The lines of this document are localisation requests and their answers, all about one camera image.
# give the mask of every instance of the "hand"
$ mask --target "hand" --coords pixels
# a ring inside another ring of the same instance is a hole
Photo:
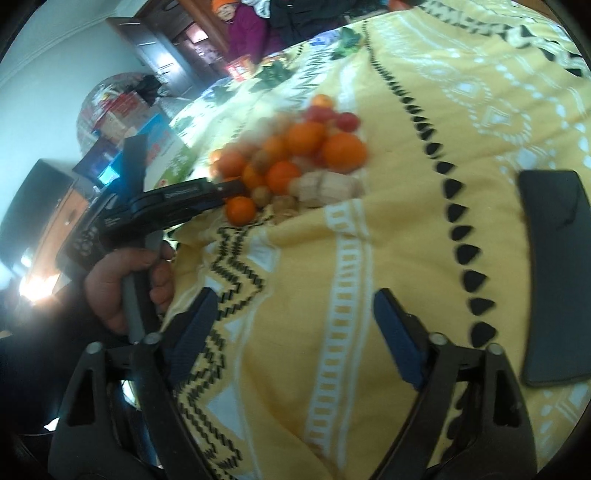
[[[163,242],[159,255],[139,248],[121,248],[99,261],[86,277],[84,290],[92,311],[112,332],[124,335],[128,331],[122,309],[121,280],[132,272],[152,269],[151,300],[166,312],[174,297],[173,269],[168,262],[174,257],[172,247]]]

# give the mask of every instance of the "black jacket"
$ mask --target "black jacket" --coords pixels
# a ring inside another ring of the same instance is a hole
[[[60,292],[59,318],[30,308],[12,336],[0,339],[0,416],[16,433],[35,434],[58,416],[61,399],[84,348],[123,345],[104,328],[82,289]]]
[[[291,46],[339,26],[357,0],[271,0],[271,26]]]

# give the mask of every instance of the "red cherry tomato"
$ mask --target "red cherry tomato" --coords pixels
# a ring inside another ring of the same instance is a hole
[[[318,105],[312,105],[304,114],[307,121],[320,122],[321,124],[334,120],[336,116],[337,113],[332,108]]]
[[[354,113],[342,113],[336,118],[336,126],[343,132],[352,133],[361,125],[361,120]]]

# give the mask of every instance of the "yellow patterned tablecloth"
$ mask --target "yellow patterned tablecloth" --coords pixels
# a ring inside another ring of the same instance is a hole
[[[169,318],[203,287],[220,305],[177,399],[223,479],[370,476],[415,399],[372,318],[379,288],[459,345],[489,323],[520,372],[531,280],[516,174],[568,168],[591,185],[591,75],[558,25],[509,1],[429,0],[353,28],[360,52],[331,61],[334,46],[295,46],[295,75],[279,87],[246,82],[179,117],[202,162],[258,118],[326,93],[362,118],[371,151],[361,200],[278,226],[269,211],[244,228],[214,211],[178,233]],[[484,275],[473,292],[466,271]],[[591,390],[523,393],[542,467]]]

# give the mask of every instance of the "cardboard box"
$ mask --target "cardboard box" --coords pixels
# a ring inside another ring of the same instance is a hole
[[[152,115],[148,104],[137,93],[122,93],[97,120],[95,129],[121,148],[123,140],[136,135]]]
[[[244,82],[254,77],[256,66],[251,62],[250,55],[244,55],[229,63],[227,68],[230,76],[237,82]]]
[[[145,192],[185,181],[191,174],[197,157],[170,128],[164,115],[154,115],[139,129],[138,135],[148,137]],[[119,153],[113,162],[112,168],[115,172],[119,171],[121,156]]]

